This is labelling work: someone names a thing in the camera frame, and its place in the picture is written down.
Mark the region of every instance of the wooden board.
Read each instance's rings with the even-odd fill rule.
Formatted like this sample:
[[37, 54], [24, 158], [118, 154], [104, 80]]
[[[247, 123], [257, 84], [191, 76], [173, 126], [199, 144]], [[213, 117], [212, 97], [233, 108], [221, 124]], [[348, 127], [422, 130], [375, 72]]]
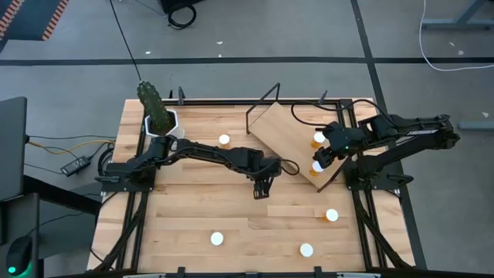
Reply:
[[[267, 108], [254, 109], [252, 119]], [[245, 133], [247, 106], [173, 109], [189, 140], [216, 145], [219, 135], [228, 134], [232, 147], [253, 147], [264, 150], [267, 156], [275, 155], [255, 135]], [[329, 122], [335, 117], [306, 106], [297, 107], [296, 112], [308, 121]], [[375, 115], [375, 110], [359, 103], [356, 113], [361, 119]], [[142, 116], [139, 101], [127, 100], [115, 161], [126, 161], [135, 155]], [[254, 200], [252, 189], [244, 175], [221, 165], [187, 159], [162, 168], [147, 204], [139, 272], [175, 273], [179, 266], [185, 266], [189, 273], [312, 272], [314, 266], [322, 266], [324, 271], [364, 270], [354, 206], [343, 177], [338, 176], [319, 194], [302, 175], [282, 174], [276, 178], [267, 199]], [[121, 233], [127, 196], [119, 193], [101, 210], [93, 241], [93, 250], [99, 256], [110, 251]], [[375, 192], [374, 201], [383, 234], [405, 261], [413, 264], [398, 199], [386, 192]], [[340, 213], [334, 223], [323, 220], [324, 212], [331, 208]], [[209, 242], [214, 231], [224, 234], [223, 245]], [[125, 266], [130, 265], [132, 242], [133, 239], [127, 245]], [[303, 242], [313, 245], [312, 257], [299, 254]], [[88, 268], [98, 263], [91, 256]]]
[[[334, 117], [335, 119], [331, 121], [338, 121], [336, 113]], [[312, 147], [310, 142], [316, 131], [314, 127], [298, 122], [286, 108], [278, 103], [271, 105], [264, 114], [258, 117], [250, 125], [249, 130], [281, 158], [295, 161], [300, 167], [300, 174], [317, 188], [322, 188], [343, 164], [343, 161], [336, 159], [331, 166], [324, 169], [324, 172], [317, 176], [311, 175], [310, 169], [314, 162], [312, 157], [317, 149]], [[323, 147], [328, 146], [329, 143], [326, 140]]]

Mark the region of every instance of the green plant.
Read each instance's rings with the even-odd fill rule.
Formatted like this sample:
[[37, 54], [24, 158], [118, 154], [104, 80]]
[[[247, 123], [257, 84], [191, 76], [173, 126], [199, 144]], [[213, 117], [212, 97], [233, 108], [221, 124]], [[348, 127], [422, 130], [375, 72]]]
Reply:
[[168, 113], [156, 88], [147, 81], [141, 81], [137, 96], [151, 118], [153, 133], [165, 135], [174, 127], [174, 118]]

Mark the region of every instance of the computer mouse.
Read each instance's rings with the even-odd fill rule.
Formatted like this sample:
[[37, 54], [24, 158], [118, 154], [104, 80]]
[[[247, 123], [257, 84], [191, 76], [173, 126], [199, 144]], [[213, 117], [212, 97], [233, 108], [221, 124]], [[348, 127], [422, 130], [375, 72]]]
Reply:
[[7, 252], [7, 273], [19, 276], [25, 272], [31, 262], [31, 236], [20, 237], [10, 245]]

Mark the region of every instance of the wooden table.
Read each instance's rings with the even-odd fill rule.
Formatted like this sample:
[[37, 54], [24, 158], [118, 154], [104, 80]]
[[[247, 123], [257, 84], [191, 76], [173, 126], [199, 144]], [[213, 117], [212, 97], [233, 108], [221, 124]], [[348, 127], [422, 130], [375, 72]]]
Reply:
[[[251, 118], [268, 107], [255, 108]], [[231, 147], [252, 147], [264, 150], [266, 156], [274, 155], [253, 134], [246, 134], [245, 112], [249, 106], [169, 108], [178, 112], [185, 136], [191, 141], [217, 145], [219, 135], [228, 134]], [[311, 106], [298, 107], [296, 112], [313, 122], [337, 120], [335, 113]], [[355, 113], [362, 120], [376, 111], [367, 103], [358, 103]], [[113, 155], [115, 162], [125, 162], [135, 155], [142, 118], [139, 101], [127, 100]], [[315, 266], [322, 266], [323, 271], [364, 270], [354, 204], [342, 175], [321, 193], [316, 193], [316, 187], [302, 175], [285, 173], [275, 179], [270, 198], [254, 200], [252, 189], [252, 182], [244, 175], [218, 164], [185, 159], [162, 168], [147, 203], [139, 273], [176, 273], [179, 266], [185, 266], [188, 273], [313, 272]], [[372, 194], [383, 235], [402, 259], [413, 265], [398, 198], [388, 192]], [[93, 241], [93, 250], [99, 256], [105, 256], [120, 236], [127, 196], [119, 193], [101, 209]], [[327, 209], [340, 213], [338, 221], [323, 220]], [[214, 231], [225, 236], [221, 246], [210, 243]], [[376, 266], [374, 241], [367, 234]], [[124, 267], [130, 265], [133, 240], [127, 244]], [[314, 248], [310, 258], [299, 254], [304, 242]], [[91, 256], [88, 268], [97, 264], [99, 261]]]

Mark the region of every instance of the gray floor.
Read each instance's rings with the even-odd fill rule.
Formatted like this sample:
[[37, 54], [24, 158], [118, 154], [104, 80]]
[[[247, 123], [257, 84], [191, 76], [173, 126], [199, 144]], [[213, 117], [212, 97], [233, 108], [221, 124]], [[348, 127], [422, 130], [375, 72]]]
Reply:
[[[142, 0], [158, 8], [155, 0]], [[469, 1], [428, 1], [427, 17], [453, 17]], [[359, 1], [375, 57], [420, 57], [418, 26], [422, 1]], [[198, 20], [174, 31], [165, 19], [132, 0], [115, 6], [137, 58], [238, 56], [362, 57], [350, 2], [330, 0], [207, 0], [196, 5]], [[492, 17], [489, 3], [480, 17]], [[177, 14], [186, 17], [187, 12]], [[426, 31], [429, 56], [494, 56], [493, 31]], [[127, 59], [109, 2], [71, 0], [48, 42], [9, 41], [0, 59]], [[464, 65], [438, 65], [452, 68]], [[258, 97], [281, 82], [283, 97], [374, 97], [366, 65], [336, 63], [139, 66], [161, 92], [182, 86], [187, 97]], [[494, 69], [440, 73], [427, 65], [377, 65], [391, 113], [403, 117], [451, 114], [452, 121], [494, 117]], [[132, 66], [0, 67], [0, 100], [29, 99], [28, 133], [48, 136], [115, 135], [124, 100], [135, 98]], [[488, 113], [487, 119], [482, 112]], [[494, 134], [459, 131], [450, 151], [426, 151], [403, 160], [413, 175], [412, 203], [428, 267], [494, 273]], [[79, 141], [47, 142], [69, 147]], [[79, 150], [90, 154], [95, 147]], [[26, 161], [57, 169], [71, 158], [27, 148]], [[92, 181], [95, 168], [64, 178], [26, 171], [63, 188]], [[86, 227], [90, 235], [93, 227]], [[81, 273], [87, 248], [54, 256], [48, 276]]]

